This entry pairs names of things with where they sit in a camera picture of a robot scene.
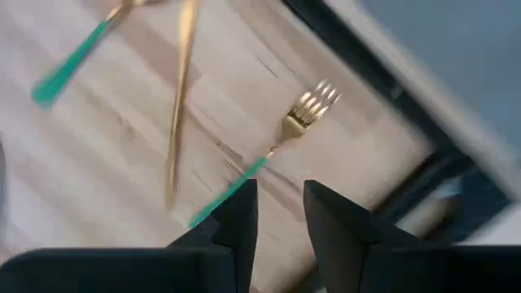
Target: teal handle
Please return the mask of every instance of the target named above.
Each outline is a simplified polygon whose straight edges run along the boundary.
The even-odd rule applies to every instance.
[[[202,222],[204,219],[206,219],[207,216],[210,216],[210,214],[213,212],[214,209],[219,207],[221,203],[223,203],[225,200],[227,200],[232,194],[237,191],[237,189],[246,182],[246,180],[255,175],[257,171],[259,171],[262,166],[266,164],[266,161],[268,160],[268,157],[262,156],[259,159],[253,163],[253,165],[246,170],[246,172],[243,173],[237,180],[235,180],[234,183],[230,185],[228,190],[225,193],[222,193],[217,197],[215,200],[213,200],[211,203],[207,204],[201,212],[199,212],[195,217],[190,221],[189,227],[194,228],[197,226],[200,222]]]
[[[33,87],[33,100],[40,107],[50,107],[55,102],[59,93],[71,79],[72,74],[80,66],[81,62],[99,41],[103,33],[108,28],[109,21],[104,20],[87,37],[86,40],[72,53],[65,62],[60,64],[53,71],[45,75]]]

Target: gold cutlery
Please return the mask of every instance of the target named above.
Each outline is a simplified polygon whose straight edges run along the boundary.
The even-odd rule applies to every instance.
[[[195,26],[199,11],[199,0],[185,0],[179,20],[179,65],[177,68],[177,91],[173,106],[172,124],[170,126],[169,154],[167,158],[166,207],[173,205],[175,181],[177,174],[177,158],[181,143],[181,119],[183,103],[186,95],[186,78],[190,68],[190,57],[194,43]]]
[[[227,200],[249,177],[253,176],[266,164],[266,161],[274,155],[280,146],[304,135],[309,127],[320,119],[327,109],[339,99],[340,95],[341,93],[327,81],[321,81],[314,90],[305,92],[282,118],[280,132],[275,145],[270,147],[266,155],[258,158],[250,168],[230,185],[226,192],[219,195],[196,214],[190,221],[190,227],[193,228],[198,225],[215,208]]]
[[[33,100],[40,107],[50,107],[55,102],[65,85],[70,81],[72,74],[78,69],[87,55],[98,44],[110,24],[123,12],[129,12],[133,7],[155,4],[164,0],[122,0],[121,4],[112,9],[105,20],[98,24],[86,40],[60,64],[47,73],[32,90]]]

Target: gold fork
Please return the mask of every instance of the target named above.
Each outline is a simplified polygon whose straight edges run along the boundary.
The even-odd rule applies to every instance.
[[[274,155],[275,151],[284,143],[299,138],[306,133],[314,122],[320,119],[324,113],[340,97],[341,93],[328,81],[320,81],[314,90],[306,91],[293,105],[291,110],[282,118],[280,132],[274,146],[270,147],[268,154],[258,158],[228,190],[219,195],[210,204],[206,205],[190,222],[193,228],[209,216],[214,209],[227,200],[249,177],[253,176],[266,161]]]

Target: wooden table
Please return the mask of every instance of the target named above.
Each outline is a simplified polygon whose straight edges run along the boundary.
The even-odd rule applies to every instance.
[[[179,1],[132,12],[50,112],[30,88],[117,1],[0,2],[0,138],[7,158],[2,259],[36,247],[162,247],[274,141],[322,78],[344,96],[257,176],[255,290],[280,291],[313,263],[303,181],[373,207],[430,151],[274,0],[203,2],[183,125],[177,201],[164,210]]]

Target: spoon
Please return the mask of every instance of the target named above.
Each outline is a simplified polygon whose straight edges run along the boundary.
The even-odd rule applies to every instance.
[[[155,4],[164,0],[122,0],[121,4],[112,9],[105,20],[98,24],[94,31],[81,45],[68,56],[57,68],[47,73],[33,87],[33,100],[40,107],[50,107],[59,96],[65,85],[70,81],[72,74],[78,69],[94,46],[101,40],[110,24],[120,14],[130,12],[134,7]]]

